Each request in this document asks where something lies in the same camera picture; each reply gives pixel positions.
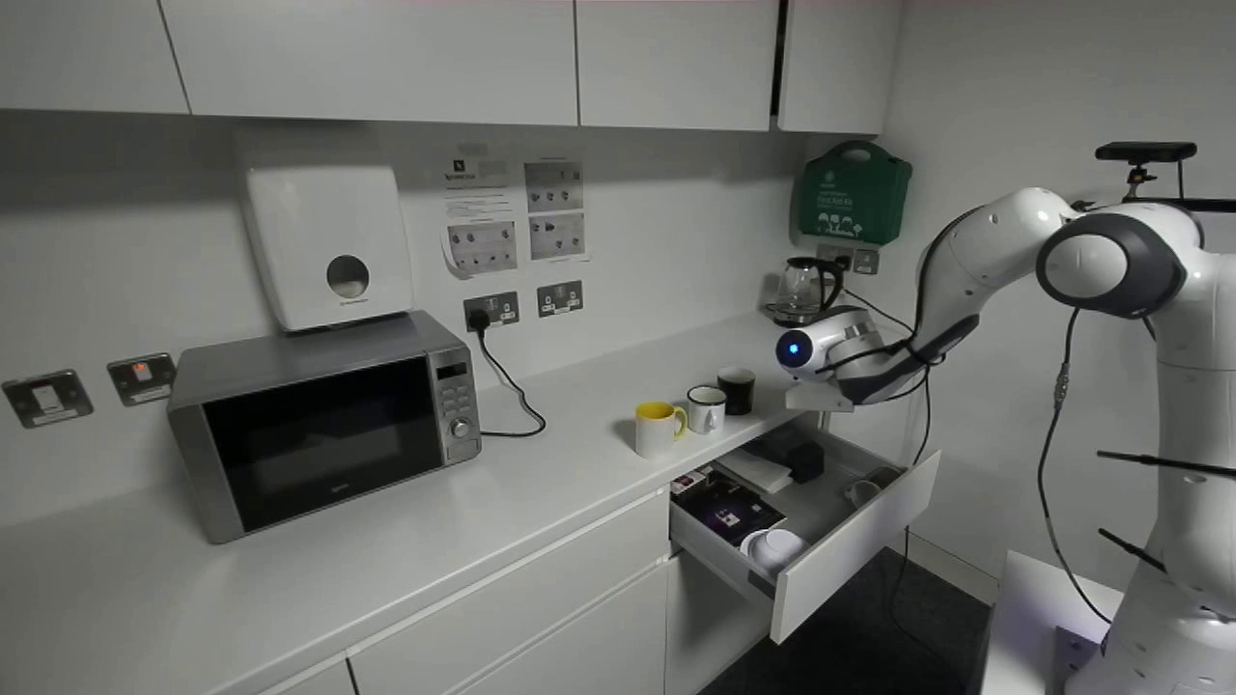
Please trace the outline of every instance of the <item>dark floor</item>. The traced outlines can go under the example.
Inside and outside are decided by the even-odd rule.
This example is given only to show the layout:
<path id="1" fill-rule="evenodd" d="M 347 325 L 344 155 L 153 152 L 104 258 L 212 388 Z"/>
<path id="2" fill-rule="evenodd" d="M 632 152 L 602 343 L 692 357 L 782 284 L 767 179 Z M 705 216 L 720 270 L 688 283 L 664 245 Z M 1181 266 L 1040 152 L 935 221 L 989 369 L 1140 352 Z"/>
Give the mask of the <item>dark floor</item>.
<path id="1" fill-rule="evenodd" d="M 787 646 L 758 646 L 705 695 L 965 695 L 987 623 L 989 607 L 883 550 Z"/>

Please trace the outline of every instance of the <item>microwave door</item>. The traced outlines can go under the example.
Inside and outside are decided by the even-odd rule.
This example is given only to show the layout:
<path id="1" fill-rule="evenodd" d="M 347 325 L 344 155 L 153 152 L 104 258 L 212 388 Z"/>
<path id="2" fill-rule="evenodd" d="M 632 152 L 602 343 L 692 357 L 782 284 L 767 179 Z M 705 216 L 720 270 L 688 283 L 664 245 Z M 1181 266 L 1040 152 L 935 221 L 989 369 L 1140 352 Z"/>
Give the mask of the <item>microwave door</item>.
<path id="1" fill-rule="evenodd" d="M 210 406 L 248 530 L 440 466 L 431 361 Z"/>

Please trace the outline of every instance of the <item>cable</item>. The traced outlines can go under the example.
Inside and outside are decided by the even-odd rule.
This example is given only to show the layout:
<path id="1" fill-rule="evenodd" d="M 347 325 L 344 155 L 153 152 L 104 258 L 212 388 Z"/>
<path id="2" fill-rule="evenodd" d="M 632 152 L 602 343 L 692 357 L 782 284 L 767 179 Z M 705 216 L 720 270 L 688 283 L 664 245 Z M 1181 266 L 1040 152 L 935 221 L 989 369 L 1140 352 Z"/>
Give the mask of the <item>cable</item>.
<path id="1" fill-rule="evenodd" d="M 899 346 L 910 346 L 910 338 L 883 343 L 883 346 L 871 346 L 871 352 L 856 352 L 856 355 L 847 355 L 847 357 L 840 357 L 840 361 L 821 365 L 816 374 L 844 369 L 847 361 L 858 361 L 858 357 L 871 357 L 871 355 L 892 355 L 892 352 L 899 352 Z"/>
<path id="2" fill-rule="evenodd" d="M 816 284 L 821 284 L 821 315 L 825 315 L 847 292 L 847 266 L 844 261 L 821 261 L 816 266 Z"/>
<path id="3" fill-rule="evenodd" d="M 844 292 L 856 298 L 858 305 L 883 311 L 883 315 L 892 319 L 898 329 L 917 332 L 910 319 L 899 319 L 898 311 L 883 309 L 879 300 L 856 292 L 850 284 L 844 284 Z"/>
<path id="4" fill-rule="evenodd" d="M 928 442 L 933 442 L 933 365 L 928 365 L 928 374 L 922 374 L 922 441 L 919 441 L 919 446 L 917 446 L 912 466 L 922 464 Z"/>
<path id="5" fill-rule="evenodd" d="M 892 399 L 885 399 L 885 400 L 904 400 L 904 399 L 919 395 L 922 386 L 928 386 L 928 369 L 919 374 L 917 386 L 910 386 L 910 388 L 899 388 L 899 395 L 892 395 Z"/>
<path id="6" fill-rule="evenodd" d="M 1065 399 L 1071 399 L 1077 315 L 1082 315 L 1082 309 L 1074 309 L 1071 325 L 1065 325 L 1065 346 L 1063 346 L 1058 374 L 1055 374 L 1055 406 L 1050 406 L 1050 423 L 1049 423 L 1040 466 L 1034 466 L 1034 486 L 1040 486 L 1040 509 L 1045 509 L 1049 541 L 1050 541 L 1050 550 L 1055 550 L 1058 567 L 1065 571 L 1065 578 L 1074 581 L 1074 590 L 1090 607 L 1090 615 L 1103 616 L 1103 623 L 1114 623 L 1104 610 L 1094 607 L 1094 599 L 1077 581 L 1077 576 L 1074 576 L 1074 567 L 1071 567 L 1071 561 L 1065 561 L 1065 550 L 1063 550 L 1063 545 L 1055 538 L 1055 517 L 1050 517 L 1050 500 L 1049 500 L 1049 459 L 1050 459 L 1058 417 L 1063 417 Z"/>
<path id="7" fill-rule="evenodd" d="M 487 329 L 476 332 L 476 343 L 478 343 L 478 355 L 487 355 L 487 361 L 503 374 L 503 381 L 519 395 L 519 406 L 538 420 L 534 428 L 527 432 L 490 432 L 483 428 L 478 437 L 496 437 L 496 441 L 534 441 L 538 432 L 545 432 L 545 411 L 534 409 L 527 386 L 513 381 L 513 374 L 496 357 L 490 343 L 487 343 Z"/>

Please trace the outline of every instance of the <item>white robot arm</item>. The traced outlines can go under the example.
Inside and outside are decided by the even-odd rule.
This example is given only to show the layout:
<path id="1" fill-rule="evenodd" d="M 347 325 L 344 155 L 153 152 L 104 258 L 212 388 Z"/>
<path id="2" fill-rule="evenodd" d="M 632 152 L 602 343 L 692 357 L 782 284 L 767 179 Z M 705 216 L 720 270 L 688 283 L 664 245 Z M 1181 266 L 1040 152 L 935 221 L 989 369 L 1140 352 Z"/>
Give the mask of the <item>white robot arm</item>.
<path id="1" fill-rule="evenodd" d="M 1103 656 L 1071 695 L 1236 695 L 1236 258 L 1204 254 L 1203 229 L 1168 206 L 1074 212 L 1020 188 L 957 216 L 928 245 L 917 332 L 883 343 L 844 309 L 783 332 L 792 409 L 856 409 L 904 395 L 1024 274 L 1074 309 L 1159 325 L 1159 520 Z"/>
<path id="2" fill-rule="evenodd" d="M 995 292 L 1032 270 L 1065 305 L 1118 315 L 1154 311 L 1186 279 L 1168 239 L 1197 244 L 1189 216 L 1163 212 L 1126 206 L 1077 216 L 1049 188 L 1020 188 L 957 216 L 928 245 L 910 338 L 883 343 L 871 315 L 856 309 L 778 338 L 782 365 L 795 374 L 787 406 L 850 409 L 898 399 L 978 329 Z"/>

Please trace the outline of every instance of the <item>white countertop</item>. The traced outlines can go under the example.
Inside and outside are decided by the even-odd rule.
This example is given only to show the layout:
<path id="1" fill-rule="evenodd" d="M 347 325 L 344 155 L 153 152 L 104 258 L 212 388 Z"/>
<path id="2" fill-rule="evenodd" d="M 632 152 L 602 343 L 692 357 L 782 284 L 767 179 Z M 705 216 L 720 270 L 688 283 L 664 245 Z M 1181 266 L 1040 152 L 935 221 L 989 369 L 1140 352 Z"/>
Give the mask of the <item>white countertop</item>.
<path id="1" fill-rule="evenodd" d="M 1122 590 L 1077 578 L 1087 594 L 1118 615 Z M 1065 571 L 1009 550 L 1002 599 L 989 623 L 982 695 L 1049 695 L 1055 673 L 1055 628 L 1103 639 L 1108 626 L 1087 610 Z"/>
<path id="2" fill-rule="evenodd" d="M 6 695 L 196 695 L 270 688 L 778 423 L 778 329 L 740 315 L 527 378 L 549 432 L 366 498 L 207 545 L 180 489 L 147 489 L 0 534 Z M 754 417 L 641 459 L 635 400 L 720 365 L 758 369 Z M 487 423 L 519 423 L 483 395 Z"/>

